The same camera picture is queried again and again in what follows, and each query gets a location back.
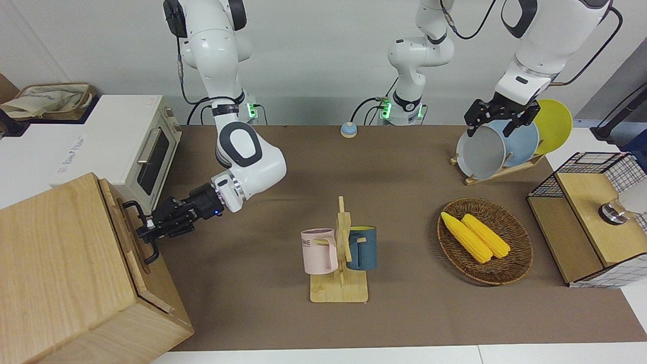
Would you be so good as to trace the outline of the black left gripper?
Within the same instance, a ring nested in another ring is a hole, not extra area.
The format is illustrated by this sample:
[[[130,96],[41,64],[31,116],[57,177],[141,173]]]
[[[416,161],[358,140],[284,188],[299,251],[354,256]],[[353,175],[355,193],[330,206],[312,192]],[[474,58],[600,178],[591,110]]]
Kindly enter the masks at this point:
[[[494,98],[490,102],[476,99],[465,113],[468,137],[471,138],[479,126],[495,120],[509,120],[503,129],[504,137],[508,138],[516,127],[529,126],[539,111],[538,101],[523,106],[506,98]]]

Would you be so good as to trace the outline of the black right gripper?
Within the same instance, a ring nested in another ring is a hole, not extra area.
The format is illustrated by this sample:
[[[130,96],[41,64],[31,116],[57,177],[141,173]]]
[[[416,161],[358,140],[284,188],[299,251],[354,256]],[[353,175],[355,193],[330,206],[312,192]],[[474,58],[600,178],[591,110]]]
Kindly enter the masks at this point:
[[[195,228],[194,223],[202,217],[197,206],[198,198],[199,194],[189,195],[183,200],[169,197],[152,210],[152,217],[139,214],[144,229],[135,230],[137,237],[143,241],[155,241],[191,232]]]

